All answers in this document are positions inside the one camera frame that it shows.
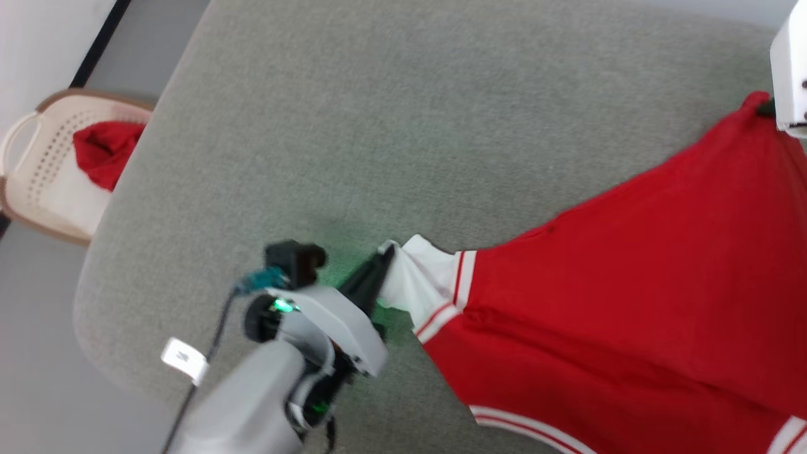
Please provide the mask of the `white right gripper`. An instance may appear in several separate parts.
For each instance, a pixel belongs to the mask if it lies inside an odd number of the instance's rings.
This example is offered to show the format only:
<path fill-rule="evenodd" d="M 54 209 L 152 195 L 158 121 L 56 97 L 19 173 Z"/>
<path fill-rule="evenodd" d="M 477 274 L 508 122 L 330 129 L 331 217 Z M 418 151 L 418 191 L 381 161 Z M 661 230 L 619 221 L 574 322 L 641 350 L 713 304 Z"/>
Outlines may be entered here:
<path fill-rule="evenodd" d="M 756 115 L 775 118 L 779 131 L 806 138 L 806 2 L 798 1 L 770 45 L 773 95 Z"/>

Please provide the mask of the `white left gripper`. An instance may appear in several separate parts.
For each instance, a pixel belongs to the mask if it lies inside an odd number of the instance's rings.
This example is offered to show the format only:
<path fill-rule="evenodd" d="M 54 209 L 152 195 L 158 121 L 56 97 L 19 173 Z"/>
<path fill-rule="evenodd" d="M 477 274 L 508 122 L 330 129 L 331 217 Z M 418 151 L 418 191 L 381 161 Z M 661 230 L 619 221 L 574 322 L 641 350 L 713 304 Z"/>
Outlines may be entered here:
<path fill-rule="evenodd" d="M 259 343 L 289 343 L 325 369 L 343 354 L 358 373 L 378 376 L 387 350 L 368 316 L 394 256 L 395 246 L 383 245 L 338 290 L 323 285 L 295 291 L 262 288 L 245 312 L 245 336 Z"/>

